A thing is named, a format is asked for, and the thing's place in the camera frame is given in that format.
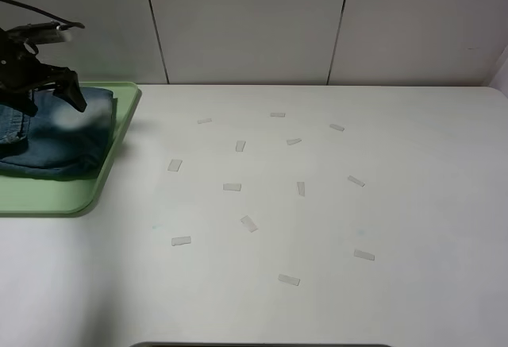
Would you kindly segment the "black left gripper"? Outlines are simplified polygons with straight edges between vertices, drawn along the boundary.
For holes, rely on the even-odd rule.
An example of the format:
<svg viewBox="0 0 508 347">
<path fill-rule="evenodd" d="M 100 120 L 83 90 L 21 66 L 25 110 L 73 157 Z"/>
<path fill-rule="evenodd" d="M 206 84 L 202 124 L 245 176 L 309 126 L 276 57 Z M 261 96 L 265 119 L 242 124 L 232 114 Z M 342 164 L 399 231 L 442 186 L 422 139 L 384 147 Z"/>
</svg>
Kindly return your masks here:
<svg viewBox="0 0 508 347">
<path fill-rule="evenodd" d="M 87 102 L 75 72 L 41 63 L 37 59 L 38 44 L 12 39 L 6 31 L 1 31 L 1 104 L 35 116 L 38 108 L 29 97 L 30 91 L 52 89 L 55 97 L 84 112 Z"/>
</svg>

